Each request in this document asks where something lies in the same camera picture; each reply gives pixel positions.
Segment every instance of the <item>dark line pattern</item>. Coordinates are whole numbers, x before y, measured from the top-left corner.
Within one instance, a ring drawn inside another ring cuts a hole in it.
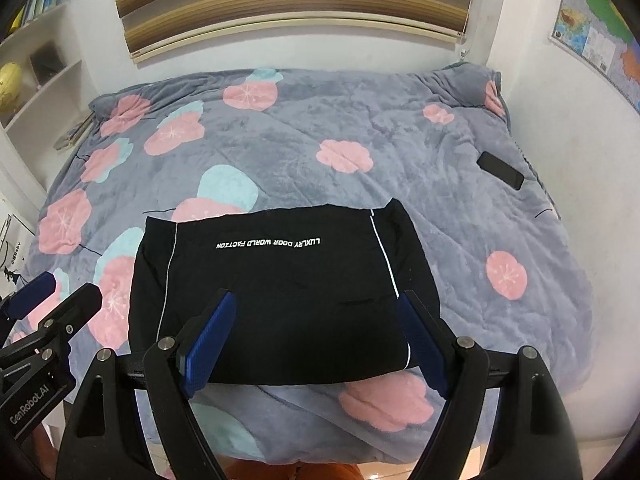
[[[90,249],[89,247],[85,247],[85,246],[84,246],[84,245],[82,245],[82,244],[78,244],[78,245],[80,245],[80,247],[82,247],[83,249],[86,249],[86,250],[87,250],[87,251],[89,251],[90,253],[97,254],[98,256],[102,256],[102,254],[100,254],[98,251],[94,251],[93,249]]]
[[[553,211],[553,209],[551,209],[550,207],[543,209],[542,211],[540,211],[537,215],[534,216],[534,218],[538,218],[540,215],[542,215],[543,212],[545,211]]]
[[[151,211],[143,211],[142,214],[146,215],[147,213],[167,213],[169,211],[175,211],[175,207],[169,209],[152,209]]]
[[[36,235],[36,233],[34,233],[31,229],[29,229],[26,225],[24,225],[24,222],[22,220],[20,220],[17,216],[15,215],[11,215],[12,218],[15,218],[18,222],[20,222],[20,224],[22,224],[22,227],[24,227],[25,229],[27,229],[28,232],[30,232],[33,236]]]
[[[6,243],[6,252],[4,253],[4,260],[2,260],[0,267],[4,267],[4,264],[6,263],[7,258],[9,257],[9,242],[7,242],[6,240],[0,244],[0,251],[2,251],[2,246],[5,243]]]

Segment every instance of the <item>map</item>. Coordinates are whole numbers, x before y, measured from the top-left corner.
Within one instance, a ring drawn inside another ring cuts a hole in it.
[[[553,38],[593,66],[640,112],[640,45],[611,0],[562,0]]]

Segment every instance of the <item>bookshelf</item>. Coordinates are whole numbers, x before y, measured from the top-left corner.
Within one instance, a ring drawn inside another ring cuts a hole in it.
[[[64,68],[39,85],[31,55],[53,43]],[[88,115],[97,96],[82,62],[72,9],[63,2],[44,10],[0,43],[0,66],[22,67],[22,107],[0,117],[0,193],[27,221],[35,224],[46,193],[73,148],[57,151],[55,142]]]

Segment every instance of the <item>pink flower pattern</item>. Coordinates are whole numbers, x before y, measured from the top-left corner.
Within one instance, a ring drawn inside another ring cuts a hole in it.
[[[205,197],[184,200],[171,216],[173,222],[193,222],[222,215],[237,215],[244,211],[235,205],[221,204]]]
[[[494,290],[507,300],[519,300],[527,288],[527,271],[505,251],[490,254],[486,260],[486,275]]]
[[[269,81],[251,81],[228,86],[222,94],[225,104],[241,110],[266,110],[276,102],[278,87]]]
[[[393,372],[346,386],[338,396],[344,411],[377,430],[401,431],[433,415],[433,406],[425,399],[426,385],[410,372]]]
[[[111,111],[111,118],[100,127],[100,136],[107,137],[126,132],[142,119],[149,108],[151,108],[149,99],[136,94],[125,95]]]
[[[90,215],[91,204],[84,189],[76,189],[51,204],[39,225],[40,252],[71,254],[82,241],[82,226]]]
[[[162,476],[164,478],[166,478],[167,480],[176,480],[175,479],[175,474],[174,474],[174,470],[171,469],[171,467],[167,467],[167,469],[165,470],[164,473],[162,473]]]
[[[454,114],[450,114],[444,108],[435,104],[426,105],[422,114],[432,123],[440,124],[449,124],[456,118]]]
[[[359,142],[349,140],[323,140],[316,159],[341,173],[355,173],[358,170],[367,173],[373,168],[369,150]]]
[[[102,308],[87,323],[89,331],[102,346],[118,349],[129,331],[129,296],[133,265],[132,256],[118,256],[104,267],[98,283]]]
[[[11,338],[11,342],[15,343],[17,341],[20,341],[20,339],[22,339],[23,337],[25,337],[26,334],[22,331],[22,330],[18,330],[17,332],[14,333],[14,335]]]
[[[80,176],[82,182],[96,182],[104,172],[113,166],[120,156],[120,145],[115,142],[102,150],[95,150],[84,164]]]
[[[204,137],[204,126],[198,122],[198,112],[185,112],[161,126],[145,142],[149,155],[162,155],[180,146],[183,142]]]
[[[38,323],[41,322],[45,316],[56,308],[61,303],[60,293],[62,292],[62,282],[56,279],[56,290],[46,300],[34,308],[27,314],[27,320],[32,330],[38,328]]]
[[[504,117],[504,107],[498,97],[498,88],[493,80],[489,80],[486,83],[484,93],[486,94],[486,97],[484,98],[484,107],[491,110],[497,116]]]

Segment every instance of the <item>black garment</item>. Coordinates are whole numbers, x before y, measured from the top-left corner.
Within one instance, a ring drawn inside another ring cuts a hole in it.
[[[236,295],[238,316],[210,377],[217,383],[324,384],[401,370],[414,363],[396,319],[398,290],[412,288],[439,309],[397,200],[181,224],[147,218],[131,287],[131,350],[176,335],[219,288]]]

